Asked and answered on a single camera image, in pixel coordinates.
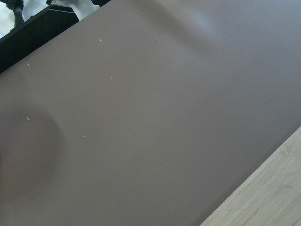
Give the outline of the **bamboo cutting board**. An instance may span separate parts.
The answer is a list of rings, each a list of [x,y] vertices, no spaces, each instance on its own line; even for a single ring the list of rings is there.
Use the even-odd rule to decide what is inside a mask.
[[[202,223],[204,226],[300,224],[300,129],[297,129]]]

